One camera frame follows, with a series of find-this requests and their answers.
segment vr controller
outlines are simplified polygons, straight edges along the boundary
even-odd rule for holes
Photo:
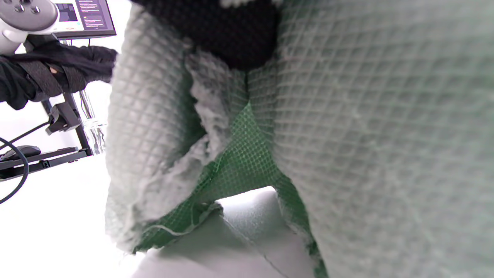
[[[50,0],[0,0],[0,54],[14,54],[28,35],[50,35],[59,18]]]

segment light green textured fabric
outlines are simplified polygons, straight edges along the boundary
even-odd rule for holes
[[[163,227],[190,231],[215,200],[272,185],[331,278],[494,277],[494,1],[280,9],[277,57],[247,76],[134,14],[109,116],[110,235],[128,251],[165,246],[176,237]],[[227,115],[215,128],[200,128],[200,76],[222,99],[211,117]],[[201,152],[205,168],[139,193],[183,170],[205,134],[220,142]],[[178,197],[152,198],[157,188]],[[150,203],[152,221],[141,217]]]

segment computer mouse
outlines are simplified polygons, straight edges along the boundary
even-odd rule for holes
[[[36,146],[23,145],[17,147],[25,157],[35,156],[41,153],[40,148]],[[9,161],[21,159],[15,150],[11,149],[0,157],[0,161]]]

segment controller button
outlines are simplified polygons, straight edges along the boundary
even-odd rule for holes
[[[39,14],[41,11],[40,8],[34,6],[31,8],[31,12],[33,12],[33,14]]]
[[[16,12],[24,12],[24,7],[22,5],[15,5],[14,9]]]

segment monitor screen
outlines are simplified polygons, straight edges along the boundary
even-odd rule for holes
[[[60,11],[54,35],[59,40],[115,36],[106,0],[52,0]]]

